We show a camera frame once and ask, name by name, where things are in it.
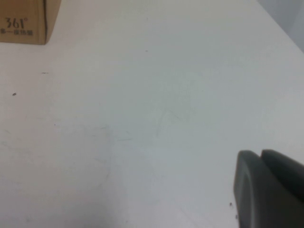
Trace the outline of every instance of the white table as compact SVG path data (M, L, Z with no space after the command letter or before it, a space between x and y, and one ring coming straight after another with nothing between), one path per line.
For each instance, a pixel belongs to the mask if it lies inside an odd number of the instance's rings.
M0 44L0 227L237 228L237 152L304 162L303 116L254 0L64 0L46 46Z

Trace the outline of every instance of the cardboard box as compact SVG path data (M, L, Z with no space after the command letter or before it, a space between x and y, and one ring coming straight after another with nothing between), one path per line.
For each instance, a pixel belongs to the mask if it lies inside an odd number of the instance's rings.
M0 42L46 44L61 0L0 0Z

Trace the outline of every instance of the white surface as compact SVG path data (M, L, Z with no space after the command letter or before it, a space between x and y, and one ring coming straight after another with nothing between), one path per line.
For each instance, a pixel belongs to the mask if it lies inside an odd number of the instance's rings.
M304 162L304 55L255 1L66 0L0 50L1 227L236 228L239 150Z
M304 1L258 0L273 19L304 52Z

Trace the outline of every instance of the gray plastic object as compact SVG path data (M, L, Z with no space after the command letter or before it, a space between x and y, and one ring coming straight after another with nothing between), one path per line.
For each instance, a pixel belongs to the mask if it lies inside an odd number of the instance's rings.
M240 228L304 228L304 166L278 152L239 152L234 195Z

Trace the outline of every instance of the wall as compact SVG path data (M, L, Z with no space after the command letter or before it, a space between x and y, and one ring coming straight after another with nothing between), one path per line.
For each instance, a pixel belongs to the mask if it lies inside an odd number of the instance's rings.
M258 0L258 2L304 51L304 0Z

